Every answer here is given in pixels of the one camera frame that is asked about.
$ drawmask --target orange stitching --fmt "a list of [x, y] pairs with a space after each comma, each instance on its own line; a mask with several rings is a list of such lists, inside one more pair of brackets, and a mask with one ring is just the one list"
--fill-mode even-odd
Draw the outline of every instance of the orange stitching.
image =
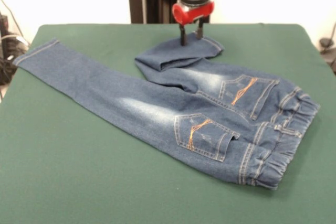
[[194, 142], [193, 142], [194, 132], [199, 130], [200, 128], [202, 128], [205, 124], [209, 124], [209, 123], [212, 123], [212, 121], [210, 119], [207, 119], [203, 123], [191, 127], [189, 143], [188, 143], [188, 147], [187, 147], [189, 150], [193, 150], [195, 148], [194, 147]]
[[245, 92], [258, 80], [258, 78], [252, 78], [250, 80], [250, 83], [244, 87], [243, 89], [238, 90], [237, 94], [236, 94], [236, 98], [233, 100], [233, 102], [231, 103], [231, 105], [235, 105], [236, 102], [245, 94]]

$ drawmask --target red robot part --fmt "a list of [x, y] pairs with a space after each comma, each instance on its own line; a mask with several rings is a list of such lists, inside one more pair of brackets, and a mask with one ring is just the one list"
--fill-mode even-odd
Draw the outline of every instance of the red robot part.
[[213, 12], [214, 8], [215, 3], [209, 2], [206, 5], [185, 12], [183, 11], [181, 5], [174, 4], [173, 16], [176, 22], [184, 26], [186, 24], [192, 23], [194, 20], [199, 19], [201, 17], [205, 18], [209, 16]]

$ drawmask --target back pocket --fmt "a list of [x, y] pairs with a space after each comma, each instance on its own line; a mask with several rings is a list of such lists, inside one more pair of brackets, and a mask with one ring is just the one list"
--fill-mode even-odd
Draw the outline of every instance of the back pocket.
[[235, 108], [245, 111], [252, 120], [258, 118], [271, 89], [279, 80], [263, 79], [241, 75], [234, 80], [222, 82], [219, 99]]
[[174, 128], [179, 146], [220, 162], [230, 141], [239, 138], [239, 133], [202, 114], [176, 116]]

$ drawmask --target blue denim jeans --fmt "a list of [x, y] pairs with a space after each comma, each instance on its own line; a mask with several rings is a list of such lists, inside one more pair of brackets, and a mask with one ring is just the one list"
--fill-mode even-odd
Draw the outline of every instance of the blue denim jeans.
[[213, 63], [223, 47], [188, 35], [138, 55], [147, 80], [52, 40], [14, 62], [84, 108], [226, 182], [276, 189], [319, 105], [272, 74]]

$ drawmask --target green cloth surface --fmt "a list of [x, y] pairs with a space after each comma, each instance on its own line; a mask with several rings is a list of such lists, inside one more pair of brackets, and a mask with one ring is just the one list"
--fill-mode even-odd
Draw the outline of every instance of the green cloth surface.
[[[200, 173], [18, 69], [0, 104], [0, 224], [335, 223], [336, 78], [305, 30], [232, 24], [204, 32], [225, 46], [212, 61], [287, 78], [321, 105], [278, 190]], [[45, 25], [32, 48], [56, 37], [143, 78], [135, 56], [179, 34], [177, 25]]]

